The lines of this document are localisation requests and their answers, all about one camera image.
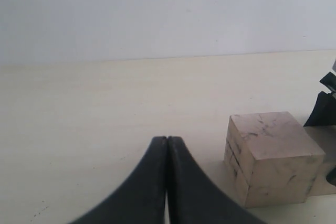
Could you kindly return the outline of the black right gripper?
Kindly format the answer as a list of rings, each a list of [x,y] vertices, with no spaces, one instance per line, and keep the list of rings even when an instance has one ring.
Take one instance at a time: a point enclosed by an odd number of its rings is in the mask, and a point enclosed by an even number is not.
[[[331,93],[321,91],[314,108],[307,119],[307,126],[335,126],[335,73],[328,72],[320,83],[327,87]]]

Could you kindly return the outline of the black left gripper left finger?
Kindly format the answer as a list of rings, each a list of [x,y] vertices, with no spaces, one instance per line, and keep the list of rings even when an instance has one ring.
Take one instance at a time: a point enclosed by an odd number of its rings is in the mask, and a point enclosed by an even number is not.
[[[165,223],[167,138],[154,137],[126,180],[72,223]]]

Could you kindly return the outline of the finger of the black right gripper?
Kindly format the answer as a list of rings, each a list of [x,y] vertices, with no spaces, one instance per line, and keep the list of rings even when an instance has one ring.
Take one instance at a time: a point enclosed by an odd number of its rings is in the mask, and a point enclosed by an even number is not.
[[[327,174],[326,180],[329,184],[336,185],[336,168],[334,168]]]

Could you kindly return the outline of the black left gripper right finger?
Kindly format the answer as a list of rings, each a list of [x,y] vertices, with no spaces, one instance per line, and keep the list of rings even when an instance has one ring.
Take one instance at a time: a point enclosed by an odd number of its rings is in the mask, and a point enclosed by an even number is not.
[[[199,167],[183,139],[168,138],[170,223],[264,223],[223,193]]]

